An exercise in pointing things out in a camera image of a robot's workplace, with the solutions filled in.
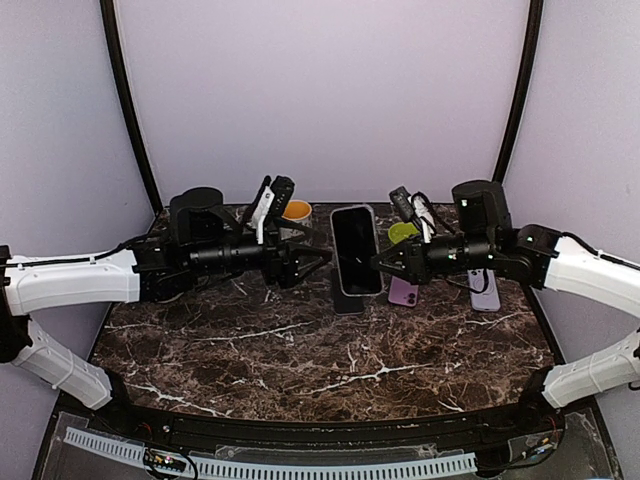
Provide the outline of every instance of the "black frame pole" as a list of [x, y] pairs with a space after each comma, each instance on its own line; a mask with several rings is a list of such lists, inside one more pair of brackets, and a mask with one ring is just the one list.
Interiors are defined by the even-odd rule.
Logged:
[[531, 0], [529, 4], [529, 18], [527, 19], [527, 31], [524, 35], [524, 46], [522, 47], [522, 57], [520, 58], [520, 70], [518, 71], [516, 88], [513, 92], [509, 120], [507, 120], [507, 127], [504, 132], [496, 168], [493, 171], [492, 180], [500, 183], [504, 182], [504, 177], [509, 168], [509, 161], [511, 160], [518, 129], [520, 128], [520, 121], [522, 120], [524, 104], [527, 100], [533, 61], [536, 56], [536, 47], [538, 46], [543, 5], [544, 0]]
[[129, 89], [129, 80], [127, 79], [127, 71], [124, 65], [124, 57], [122, 55], [122, 47], [120, 45], [120, 35], [118, 34], [118, 22], [116, 20], [116, 12], [113, 0], [100, 0], [100, 10], [102, 11], [102, 24], [104, 26], [104, 34], [107, 39], [107, 48], [109, 49], [109, 58], [111, 59], [111, 68], [113, 70], [113, 78], [116, 83], [118, 97], [120, 98], [120, 108], [127, 125], [127, 132], [131, 140], [131, 147], [136, 157], [136, 163], [140, 170], [144, 188], [147, 191], [149, 202], [156, 214], [163, 210], [162, 200], [158, 186], [153, 178], [151, 164], [147, 151], [144, 148], [140, 125], [138, 125], [138, 117], [133, 106], [133, 98]]

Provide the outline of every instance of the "black cylindrical motor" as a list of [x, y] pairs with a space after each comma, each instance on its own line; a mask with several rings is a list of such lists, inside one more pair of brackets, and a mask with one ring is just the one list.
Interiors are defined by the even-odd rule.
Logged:
[[511, 228], [507, 199], [499, 182], [472, 180], [456, 185], [451, 194], [458, 212], [460, 230], [464, 233]]
[[447, 235], [433, 237], [423, 251], [430, 273], [450, 275], [487, 267], [491, 246], [486, 235]]
[[237, 243], [197, 245], [189, 249], [189, 268], [195, 272], [224, 273], [260, 270], [265, 264], [265, 247], [254, 235], [244, 235]]

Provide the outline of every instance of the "black cable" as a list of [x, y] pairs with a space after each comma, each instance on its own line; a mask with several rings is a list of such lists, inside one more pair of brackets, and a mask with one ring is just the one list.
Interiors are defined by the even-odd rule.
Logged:
[[507, 470], [521, 470], [523, 468], [537, 467], [538, 465], [542, 465], [544, 462], [549, 460], [553, 456], [553, 454], [560, 448], [560, 444], [564, 440], [564, 434], [565, 434], [566, 431], [567, 431], [567, 426], [565, 425], [564, 428], [562, 429], [562, 433], [560, 434], [560, 438], [558, 438], [558, 440], [556, 442], [556, 446], [554, 448], [552, 448], [551, 451], [549, 453], [547, 453], [539, 461], [534, 462], [534, 463], [528, 463], [526, 465], [512, 465], [510, 467], [507, 467], [506, 469]]
[[529, 459], [529, 455], [533, 452], [535, 452], [537, 449], [544, 447], [543, 445], [540, 445], [538, 443], [536, 443], [536, 445], [529, 447], [528, 449], [526, 449], [524, 452], [522, 452], [518, 458], [515, 458], [514, 460], [511, 460], [508, 463], [502, 464], [502, 465], [480, 465], [478, 464], [478, 470], [479, 471], [492, 471], [492, 470], [520, 470], [523, 468], [530, 468], [530, 467], [537, 467], [538, 465], [541, 465], [542, 463], [546, 462], [547, 460], [549, 460], [549, 458], [551, 458], [553, 456], [553, 454], [556, 452], [556, 450], [558, 450], [558, 448], [560, 448], [560, 444], [562, 443], [562, 441], [564, 440], [564, 435], [565, 432], [567, 431], [567, 426], [565, 424], [564, 428], [562, 429], [562, 433], [560, 434], [560, 437], [556, 438], [556, 443], [555, 446], [539, 461], [534, 462], [534, 463], [527, 463], [526, 465], [518, 465], [518, 463], [524, 461], [524, 460], [528, 460]]
[[593, 248], [591, 245], [589, 245], [587, 242], [585, 242], [582, 238], [580, 238], [575, 233], [562, 232], [562, 236], [569, 237], [570, 239], [575, 240], [575, 242], [578, 245], [580, 245], [582, 248], [584, 248], [587, 252], [589, 252], [591, 255], [595, 257], [598, 257], [602, 260], [606, 260], [607, 262], [615, 263], [616, 265], [621, 265], [623, 267], [632, 268], [633, 270], [640, 271], [640, 266], [636, 265], [635, 263], [627, 262], [621, 258], [614, 257], [613, 255], [609, 255], [608, 253], [600, 253], [598, 250]]
[[478, 295], [483, 294], [489, 288], [489, 273], [487, 272], [486, 268], [482, 269], [482, 280], [484, 281], [484, 284], [482, 285], [482, 290], [476, 290], [475, 288], [472, 288], [469, 285], [464, 285], [462, 283], [454, 282], [452, 280], [449, 280], [446, 277], [444, 278], [444, 281], [447, 282], [449, 285], [453, 285], [454, 287], [462, 288], [464, 290], [469, 290], [471, 293], [477, 293]]
[[591, 245], [589, 245], [587, 242], [585, 242], [582, 238], [577, 236], [575, 233], [562, 232], [561, 235], [563, 237], [569, 237], [571, 240], [575, 240], [578, 245], [584, 248], [591, 255], [598, 256], [598, 251], [595, 248], [593, 248]]
[[411, 220], [411, 223], [413, 223], [413, 225], [418, 229], [418, 230], [422, 230], [422, 223], [420, 222], [421, 220], [424, 220], [424, 222], [427, 224], [427, 227], [431, 230], [431, 235], [435, 235], [436, 234], [436, 226], [430, 222], [424, 215], [414, 215], [413, 219]]
[[151, 471], [153, 472], [153, 474], [147, 472], [147, 469], [145, 468], [144, 471], [147, 472], [147, 475], [149, 475], [152, 478], [155, 478], [156, 480], [169, 480], [169, 478], [171, 478], [171, 480], [173, 480], [174, 478], [178, 478], [177, 475], [165, 475], [162, 472], [159, 472], [156, 467], [153, 465], [153, 463], [149, 463], [148, 465], [144, 465], [145, 467], [149, 467], [151, 469]]
[[445, 222], [443, 220], [443, 218], [440, 215], [438, 215], [438, 212], [436, 212], [436, 209], [433, 207], [433, 204], [431, 203], [431, 200], [429, 200], [429, 197], [427, 197], [422, 192], [416, 192], [413, 196], [422, 199], [422, 201], [425, 203], [425, 205], [427, 207], [427, 210], [429, 211], [429, 213], [431, 214], [431, 216], [433, 217], [433, 219], [436, 222], [438, 222], [440, 225], [442, 225], [452, 235], [456, 234], [455, 228], [453, 228], [451, 225], [449, 225], [447, 222]]
[[107, 257], [110, 257], [111, 255], [115, 255], [118, 252], [121, 252], [122, 250], [129, 248], [133, 245], [135, 245], [136, 243], [141, 243], [144, 242], [145, 240], [148, 240], [149, 238], [155, 238], [155, 237], [159, 237], [160, 234], [159, 233], [155, 233], [155, 234], [144, 234], [144, 235], [138, 235], [137, 237], [133, 237], [130, 238], [129, 240], [120, 243], [117, 247], [115, 247], [112, 250], [109, 250], [108, 252], [104, 252], [101, 253], [99, 255], [96, 255], [95, 257], [78, 257], [78, 258], [53, 258], [51, 260], [39, 260], [39, 261], [35, 261], [35, 262], [25, 262], [25, 263], [7, 263], [5, 265], [5, 268], [18, 268], [19, 266], [22, 267], [43, 267], [46, 265], [67, 265], [67, 264], [74, 264], [74, 263], [86, 263], [86, 262], [91, 262], [93, 260], [102, 260], [105, 259]]
[[[107, 421], [104, 418], [101, 418], [100, 416], [96, 415], [95, 413], [92, 415], [92, 417], [94, 419], [98, 420], [98, 422], [100, 422], [100, 424], [102, 426], [106, 427], [107, 430], [109, 430], [111, 433], [113, 433], [113, 434], [115, 434], [115, 435], [117, 435], [118, 437], [121, 437], [121, 438], [127, 438], [121, 432], [117, 431], [115, 428], [113, 428], [111, 425], [109, 425], [109, 423], [107, 423]], [[168, 445], [163, 445], [161, 443], [156, 443], [156, 442], [153, 442], [153, 441], [150, 441], [150, 440], [142, 440], [142, 442], [145, 444], [145, 447], [147, 447], [147, 445], [148, 445], [148, 446], [150, 446], [152, 448], [155, 448], [155, 449], [158, 449], [158, 450], [164, 450], [165, 452], [177, 453], [182, 458], [184, 458], [187, 462], [189, 462], [189, 464], [191, 465], [191, 468], [193, 468], [193, 478], [191, 480], [198, 480], [198, 478], [200, 478], [200, 474], [198, 473], [198, 466], [196, 465], [196, 462], [194, 462], [193, 459], [187, 453], [184, 453], [182, 451], [182, 449], [176, 448], [176, 447], [170, 447]]]

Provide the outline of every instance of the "robotic arm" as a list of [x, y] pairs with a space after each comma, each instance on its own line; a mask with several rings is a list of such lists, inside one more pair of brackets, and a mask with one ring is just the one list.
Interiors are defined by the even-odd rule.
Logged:
[[[168, 229], [109, 252], [34, 258], [0, 247], [0, 363], [35, 373], [93, 410], [126, 400], [117, 375], [82, 360], [28, 315], [82, 303], [165, 301], [211, 275], [249, 270], [260, 270], [267, 284], [298, 285], [331, 260], [331, 251], [296, 243], [313, 231], [282, 218], [293, 188], [287, 177], [266, 177], [240, 221], [219, 190], [189, 190], [171, 200]], [[300, 234], [282, 241], [280, 227]]]
[[[413, 218], [410, 203], [404, 201], [407, 195], [398, 197], [397, 192], [391, 199], [400, 216]], [[452, 193], [461, 233], [434, 236], [428, 243], [416, 235], [374, 257], [373, 267], [413, 284], [492, 269], [503, 278], [592, 298], [640, 317], [640, 265], [596, 251], [570, 233], [540, 225], [513, 228], [497, 182], [467, 182]], [[557, 409], [639, 380], [640, 329], [589, 357], [535, 372], [520, 404]]]

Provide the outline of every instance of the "curved black frame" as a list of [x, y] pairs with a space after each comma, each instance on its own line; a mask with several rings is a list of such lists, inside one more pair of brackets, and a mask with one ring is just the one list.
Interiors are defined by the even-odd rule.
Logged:
[[[527, 29], [525, 32], [524, 45], [522, 49], [522, 57], [520, 59], [520, 68], [516, 87], [513, 94], [509, 119], [498, 155], [498, 160], [493, 172], [493, 180], [502, 183], [504, 181], [509, 161], [513, 153], [518, 129], [522, 120], [524, 105], [529, 90], [531, 80], [531, 72], [533, 70], [533, 62], [535, 59], [536, 47], [538, 44], [538, 36], [540, 33], [540, 24], [542, 19], [542, 7], [544, 0], [531, 0], [529, 5], [529, 16], [527, 19]], [[113, 70], [113, 78], [120, 99], [120, 107], [129, 133], [129, 139], [136, 157], [136, 163], [140, 171], [140, 176], [144, 183], [145, 190], [149, 202], [156, 214], [163, 209], [162, 199], [158, 191], [158, 186], [151, 170], [149, 157], [144, 147], [144, 141], [138, 123], [133, 97], [129, 87], [127, 71], [120, 43], [120, 35], [118, 33], [118, 22], [115, 13], [113, 0], [100, 0], [100, 9], [102, 11], [102, 23], [109, 50], [109, 58], [111, 60], [111, 68]]]
[[509, 162], [513, 153], [513, 147], [516, 143], [524, 105], [527, 100], [529, 91], [529, 82], [531, 81], [531, 72], [533, 71], [533, 61], [536, 56], [536, 48], [538, 46], [538, 36], [540, 34], [540, 24], [542, 20], [542, 7], [544, 0], [531, 0], [529, 4], [529, 17], [527, 19], [527, 31], [524, 34], [524, 46], [522, 47], [522, 57], [520, 58], [520, 69], [518, 70], [518, 79], [516, 80], [516, 88], [513, 92], [513, 101], [511, 102], [511, 111], [507, 120], [507, 127], [504, 131], [502, 146], [498, 154], [495, 170], [493, 171], [492, 180], [503, 183], [504, 177], [509, 168]]
[[160, 198], [160, 192], [158, 191], [158, 186], [151, 171], [151, 164], [149, 163], [147, 151], [144, 148], [138, 117], [133, 105], [133, 97], [131, 96], [124, 56], [122, 55], [122, 46], [120, 44], [120, 35], [118, 34], [118, 22], [113, 0], [100, 0], [100, 10], [102, 11], [102, 24], [107, 40], [113, 79], [115, 80], [116, 90], [120, 98], [120, 108], [122, 109], [122, 115], [124, 116], [127, 132], [129, 133], [129, 140], [131, 141], [131, 147], [136, 157], [136, 163], [140, 170], [140, 176], [142, 177], [142, 183], [147, 192], [147, 197], [149, 198], [153, 211], [158, 214], [163, 209], [162, 199]]
[[[513, 102], [500, 154], [493, 173], [493, 180], [495, 181], [504, 181], [515, 145], [531, 79], [543, 3], [544, 0], [531, 0], [530, 2], [525, 42]], [[158, 214], [163, 210], [163, 205], [144, 148], [129, 89], [113, 0], [100, 0], [100, 6], [114, 79], [127, 130], [147, 196], [154, 211]], [[537, 297], [529, 287], [522, 286], [522, 288], [538, 319], [555, 362], [564, 363], [560, 348]], [[216, 446], [219, 445], [237, 445], [285, 449], [363, 449], [435, 443], [440, 451], [462, 448], [478, 452], [501, 448], [513, 436], [513, 432], [488, 434], [481, 425], [484, 423], [500, 423], [505, 416], [510, 416], [515, 412], [517, 405], [504, 405], [474, 412], [434, 417], [358, 423], [288, 423], [228, 420], [174, 414], [153, 408], [134, 408], [160, 434], [161, 438], [156, 438], [154, 441], [174, 448], [214, 451]], [[575, 402], [567, 411], [580, 411], [585, 408], [590, 408], [594, 412], [605, 443], [611, 445], [611, 439], [604, 420], [593, 397]], [[41, 469], [44, 466], [44, 459], [60, 412], [69, 412], [85, 417], [90, 416], [89, 412], [78, 401], [64, 393], [61, 394], [49, 420], [45, 439], [40, 447], [38, 462], [33, 472], [34, 479], [39, 478]], [[98, 430], [108, 431], [105, 430], [104, 424], [95, 419], [90, 421], [90, 426]], [[169, 427], [166, 432], [163, 429], [165, 426]]]

